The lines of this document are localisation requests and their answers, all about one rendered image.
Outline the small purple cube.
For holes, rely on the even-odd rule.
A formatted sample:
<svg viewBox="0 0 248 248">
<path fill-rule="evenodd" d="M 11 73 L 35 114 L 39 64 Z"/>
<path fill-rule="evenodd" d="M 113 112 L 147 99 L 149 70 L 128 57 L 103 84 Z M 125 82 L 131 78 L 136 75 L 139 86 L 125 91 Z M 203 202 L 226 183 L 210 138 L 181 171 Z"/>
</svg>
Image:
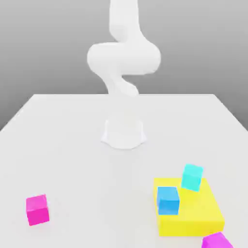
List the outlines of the small purple cube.
<svg viewBox="0 0 248 248">
<path fill-rule="evenodd" d="M 233 248 L 233 245 L 221 232 L 217 232 L 204 237 L 201 248 Z"/>
</svg>

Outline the large yellow box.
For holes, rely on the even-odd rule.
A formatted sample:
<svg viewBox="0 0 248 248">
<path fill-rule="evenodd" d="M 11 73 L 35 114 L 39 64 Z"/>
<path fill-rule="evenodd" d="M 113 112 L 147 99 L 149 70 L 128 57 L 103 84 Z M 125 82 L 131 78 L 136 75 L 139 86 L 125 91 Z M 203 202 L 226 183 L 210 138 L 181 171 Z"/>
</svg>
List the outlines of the large yellow box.
<svg viewBox="0 0 248 248">
<path fill-rule="evenodd" d="M 178 215 L 159 215 L 155 211 L 159 236 L 203 237 L 223 231 L 224 217 L 205 178 L 198 192 L 181 188 L 181 178 L 155 178 L 154 202 L 159 186 L 176 187 L 180 199 Z"/>
</svg>

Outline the small cyan cube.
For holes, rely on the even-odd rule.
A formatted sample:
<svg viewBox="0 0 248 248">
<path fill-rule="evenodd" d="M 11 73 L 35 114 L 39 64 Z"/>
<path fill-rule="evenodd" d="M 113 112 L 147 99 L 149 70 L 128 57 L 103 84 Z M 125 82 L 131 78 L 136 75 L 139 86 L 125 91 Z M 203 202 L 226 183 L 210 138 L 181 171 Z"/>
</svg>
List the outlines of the small cyan cube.
<svg viewBox="0 0 248 248">
<path fill-rule="evenodd" d="M 203 167 L 186 164 L 183 170 L 181 188 L 198 192 L 200 190 Z"/>
</svg>

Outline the small blue cube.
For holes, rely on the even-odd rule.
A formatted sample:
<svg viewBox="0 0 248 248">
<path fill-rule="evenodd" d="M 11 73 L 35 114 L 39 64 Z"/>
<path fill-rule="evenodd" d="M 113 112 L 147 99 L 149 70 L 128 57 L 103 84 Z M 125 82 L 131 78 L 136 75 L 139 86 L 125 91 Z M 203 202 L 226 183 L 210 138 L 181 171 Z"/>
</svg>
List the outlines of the small blue cube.
<svg viewBox="0 0 248 248">
<path fill-rule="evenodd" d="M 159 186 L 156 204 L 159 215 L 178 215 L 180 198 L 176 187 Z"/>
</svg>

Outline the small pink cube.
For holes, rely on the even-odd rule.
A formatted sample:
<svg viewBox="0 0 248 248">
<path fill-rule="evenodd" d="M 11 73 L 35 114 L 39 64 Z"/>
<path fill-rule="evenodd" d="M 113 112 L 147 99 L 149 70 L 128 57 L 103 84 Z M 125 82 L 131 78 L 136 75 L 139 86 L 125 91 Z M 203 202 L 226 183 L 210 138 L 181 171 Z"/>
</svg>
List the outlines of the small pink cube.
<svg viewBox="0 0 248 248">
<path fill-rule="evenodd" d="M 26 214 L 30 226 L 49 221 L 46 194 L 26 198 Z"/>
</svg>

